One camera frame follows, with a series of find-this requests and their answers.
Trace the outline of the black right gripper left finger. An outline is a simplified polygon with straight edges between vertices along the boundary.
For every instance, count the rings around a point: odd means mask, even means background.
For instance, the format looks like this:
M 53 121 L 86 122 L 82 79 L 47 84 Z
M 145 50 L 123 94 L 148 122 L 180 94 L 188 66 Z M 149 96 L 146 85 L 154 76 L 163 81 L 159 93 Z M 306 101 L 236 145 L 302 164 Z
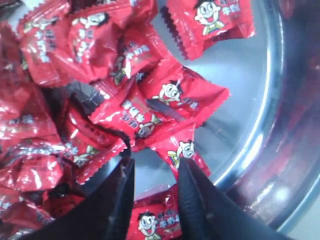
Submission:
M 124 240 L 135 193 L 135 160 L 120 160 L 112 173 L 84 201 L 23 240 Z

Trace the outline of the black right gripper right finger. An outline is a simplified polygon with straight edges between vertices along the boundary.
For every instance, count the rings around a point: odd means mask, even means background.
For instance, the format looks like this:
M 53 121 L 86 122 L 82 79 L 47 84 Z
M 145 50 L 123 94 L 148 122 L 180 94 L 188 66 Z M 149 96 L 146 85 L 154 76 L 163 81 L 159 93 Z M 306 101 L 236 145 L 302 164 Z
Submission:
M 246 214 L 221 192 L 194 160 L 178 168 L 178 214 L 184 240 L 287 240 Z

